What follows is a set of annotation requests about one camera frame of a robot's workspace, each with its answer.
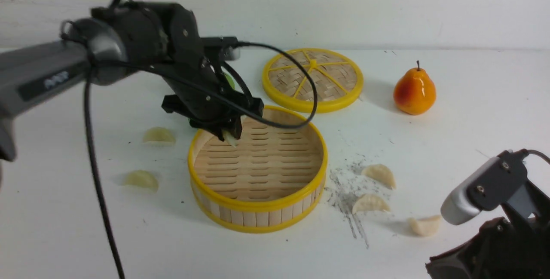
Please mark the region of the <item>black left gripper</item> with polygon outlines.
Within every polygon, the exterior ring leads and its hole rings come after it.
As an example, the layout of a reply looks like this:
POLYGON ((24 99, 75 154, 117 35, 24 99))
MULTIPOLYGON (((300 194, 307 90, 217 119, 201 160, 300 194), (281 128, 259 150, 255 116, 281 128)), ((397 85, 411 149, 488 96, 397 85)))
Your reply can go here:
POLYGON ((222 72, 227 63, 212 63, 205 56, 195 15, 180 4, 134 2, 113 9, 94 7, 91 16, 115 30, 124 45, 127 63, 153 66, 165 74, 174 94, 165 96, 162 108, 186 117, 191 127, 205 130, 220 141, 225 141, 223 132, 227 130, 239 140, 242 112, 181 80, 208 89, 256 116, 263 115, 261 99, 231 89, 222 72))

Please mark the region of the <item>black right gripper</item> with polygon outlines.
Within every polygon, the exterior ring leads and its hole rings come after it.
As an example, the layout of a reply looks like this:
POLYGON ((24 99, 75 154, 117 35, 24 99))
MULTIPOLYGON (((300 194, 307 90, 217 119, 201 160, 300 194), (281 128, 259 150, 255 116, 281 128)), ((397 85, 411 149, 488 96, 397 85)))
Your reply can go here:
POLYGON ((501 205, 506 216, 485 222, 464 244, 432 256, 433 279, 547 279, 549 197, 528 181, 501 205))

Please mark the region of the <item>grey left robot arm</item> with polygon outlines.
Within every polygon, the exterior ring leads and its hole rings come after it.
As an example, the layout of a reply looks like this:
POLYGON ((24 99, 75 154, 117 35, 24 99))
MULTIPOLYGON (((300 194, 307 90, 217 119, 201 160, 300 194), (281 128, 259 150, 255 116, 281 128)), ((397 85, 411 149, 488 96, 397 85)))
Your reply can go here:
POLYGON ((1 54, 1 159, 16 159, 12 121, 92 74, 92 83, 114 84, 140 67, 163 74, 173 95, 162 108, 189 119, 193 128, 224 140, 240 139, 241 117, 263 115, 264 104, 235 91, 222 68, 235 37, 200 37, 195 15, 178 3, 133 2, 95 7, 71 24, 61 40, 1 54))

